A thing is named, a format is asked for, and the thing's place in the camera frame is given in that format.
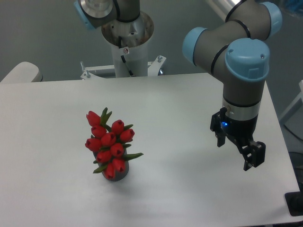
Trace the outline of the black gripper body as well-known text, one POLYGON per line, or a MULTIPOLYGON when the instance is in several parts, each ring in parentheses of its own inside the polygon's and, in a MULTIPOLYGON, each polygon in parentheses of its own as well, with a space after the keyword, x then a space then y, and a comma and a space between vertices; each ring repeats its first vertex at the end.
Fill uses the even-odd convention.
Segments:
POLYGON ((250 120, 239 121, 226 116, 226 113, 226 107, 222 107, 219 111, 219 147, 225 144, 227 137, 239 151, 250 151, 250 142, 253 141, 257 116, 250 120))

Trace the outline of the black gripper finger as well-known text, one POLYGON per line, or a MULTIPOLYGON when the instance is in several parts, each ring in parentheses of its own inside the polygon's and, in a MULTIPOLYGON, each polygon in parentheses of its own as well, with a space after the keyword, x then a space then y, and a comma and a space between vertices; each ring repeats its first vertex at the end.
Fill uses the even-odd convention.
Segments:
POLYGON ((251 167, 258 167, 265 161, 266 145, 260 141, 249 140, 246 147, 242 148, 241 154, 244 158, 244 171, 251 167))
POLYGON ((219 112, 212 115, 210 130, 215 133, 215 136, 217 138, 217 146, 218 147, 223 146, 225 144, 226 134, 221 128, 219 112))

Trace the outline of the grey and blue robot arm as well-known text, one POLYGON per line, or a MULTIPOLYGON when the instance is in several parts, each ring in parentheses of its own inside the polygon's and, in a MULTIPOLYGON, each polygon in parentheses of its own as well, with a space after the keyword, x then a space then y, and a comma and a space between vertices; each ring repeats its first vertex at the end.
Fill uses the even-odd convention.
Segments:
MULTIPOLYGON (((229 139, 243 155, 244 170, 265 160, 266 146, 254 141, 270 51, 265 40, 282 26, 277 5, 253 0, 210 0, 224 21, 215 30, 192 29, 182 44, 184 57, 223 83, 222 108, 210 129, 222 146, 229 139)), ((112 46, 115 75, 139 77, 157 74, 147 63, 146 44, 154 24, 137 0, 77 0, 74 6, 89 29, 102 29, 112 46)))

